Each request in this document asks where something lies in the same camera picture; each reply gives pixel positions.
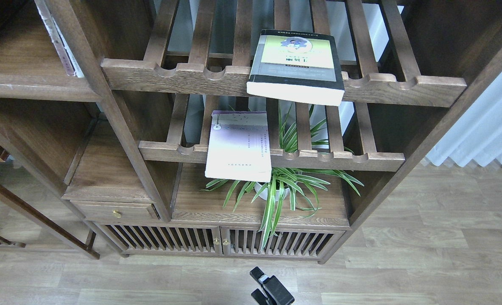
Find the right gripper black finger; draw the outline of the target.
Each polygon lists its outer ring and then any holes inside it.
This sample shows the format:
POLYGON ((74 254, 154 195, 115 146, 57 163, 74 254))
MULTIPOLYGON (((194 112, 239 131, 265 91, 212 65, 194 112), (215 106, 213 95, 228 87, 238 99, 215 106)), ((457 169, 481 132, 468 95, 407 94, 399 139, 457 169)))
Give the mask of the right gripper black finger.
POLYGON ((262 292, 270 298, 270 305, 291 305, 294 303, 293 295, 276 276, 267 276, 258 266, 250 271, 250 276, 259 283, 262 292))

